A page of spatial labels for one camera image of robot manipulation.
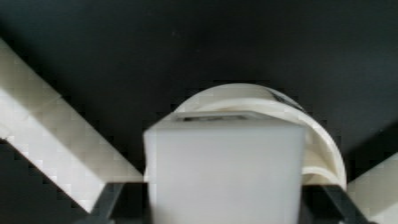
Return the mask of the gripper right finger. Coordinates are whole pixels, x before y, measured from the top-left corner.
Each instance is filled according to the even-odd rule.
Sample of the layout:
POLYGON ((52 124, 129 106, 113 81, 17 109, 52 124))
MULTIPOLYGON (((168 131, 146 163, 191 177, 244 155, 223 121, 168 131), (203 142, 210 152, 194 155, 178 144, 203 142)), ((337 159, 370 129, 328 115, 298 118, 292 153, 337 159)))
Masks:
POLYGON ((338 185, 303 187, 301 224, 377 224, 365 217, 338 185))

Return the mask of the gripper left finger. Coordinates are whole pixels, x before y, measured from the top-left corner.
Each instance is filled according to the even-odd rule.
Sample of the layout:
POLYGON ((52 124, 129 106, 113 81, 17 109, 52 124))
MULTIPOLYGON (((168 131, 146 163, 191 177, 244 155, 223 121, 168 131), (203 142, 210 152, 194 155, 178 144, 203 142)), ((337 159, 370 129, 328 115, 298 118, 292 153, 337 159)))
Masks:
POLYGON ((95 210, 74 224, 150 224, 148 184, 107 184, 95 210))

